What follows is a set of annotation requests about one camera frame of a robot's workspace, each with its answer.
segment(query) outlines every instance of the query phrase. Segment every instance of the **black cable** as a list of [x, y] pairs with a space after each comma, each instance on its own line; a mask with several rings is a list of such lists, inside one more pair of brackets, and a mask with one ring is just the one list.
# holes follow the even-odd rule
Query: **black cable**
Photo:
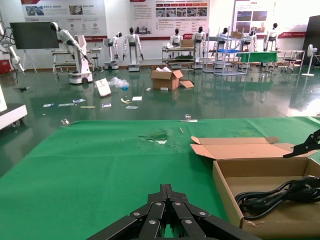
[[243, 192], [235, 196], [235, 201], [246, 220], [260, 219], [287, 201], [320, 202], [320, 178], [308, 175], [287, 181], [272, 191]]

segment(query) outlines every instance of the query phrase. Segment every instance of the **television screen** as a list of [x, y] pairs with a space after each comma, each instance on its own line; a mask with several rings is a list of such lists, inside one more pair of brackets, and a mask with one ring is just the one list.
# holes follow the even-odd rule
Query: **television screen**
[[57, 34], [50, 22], [11, 22], [16, 49], [58, 49]]

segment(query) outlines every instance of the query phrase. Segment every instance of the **paper on floor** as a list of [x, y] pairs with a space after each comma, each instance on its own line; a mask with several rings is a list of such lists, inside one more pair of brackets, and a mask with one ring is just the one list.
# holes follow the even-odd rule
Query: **paper on floor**
[[134, 96], [132, 101], [142, 101], [142, 96]]
[[138, 106], [127, 106], [126, 109], [137, 109]]

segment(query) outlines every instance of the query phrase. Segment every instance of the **plastic bag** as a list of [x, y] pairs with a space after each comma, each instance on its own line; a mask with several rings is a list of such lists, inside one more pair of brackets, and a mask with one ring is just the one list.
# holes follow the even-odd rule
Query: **plastic bag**
[[116, 88], [128, 88], [130, 84], [127, 82], [127, 80], [121, 80], [117, 78], [116, 76], [112, 78], [109, 82], [109, 86], [115, 86]]

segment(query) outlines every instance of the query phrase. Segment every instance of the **shiny epoxy floor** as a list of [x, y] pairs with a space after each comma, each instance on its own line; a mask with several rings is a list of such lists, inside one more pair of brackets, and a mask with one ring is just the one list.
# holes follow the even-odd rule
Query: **shiny epoxy floor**
[[[126, 69], [97, 72], [94, 79], [117, 76], [130, 83], [128, 90], [112, 87], [109, 97], [101, 98], [94, 84], [71, 85], [68, 77], [56, 79], [52, 72], [27, 72], [19, 75], [18, 84], [11, 75], [0, 75], [0, 84], [7, 103], [25, 103], [28, 115], [25, 126], [0, 130], [0, 176], [4, 175], [46, 137], [63, 125], [83, 120], [181, 120], [185, 114], [193, 119], [267, 118], [286, 116], [315, 116], [320, 112], [320, 71], [315, 77], [298, 74], [276, 75], [253, 68], [243, 76], [214, 76], [197, 70], [195, 75], [184, 72], [185, 79], [194, 82], [194, 88], [174, 91], [146, 91], [152, 86], [151, 70], [129, 73]], [[18, 92], [17, 87], [29, 87]], [[138, 109], [126, 109], [121, 98], [142, 96], [133, 102]], [[58, 107], [85, 99], [74, 106]], [[102, 104], [111, 107], [102, 108]], [[43, 108], [44, 104], [55, 104]]]

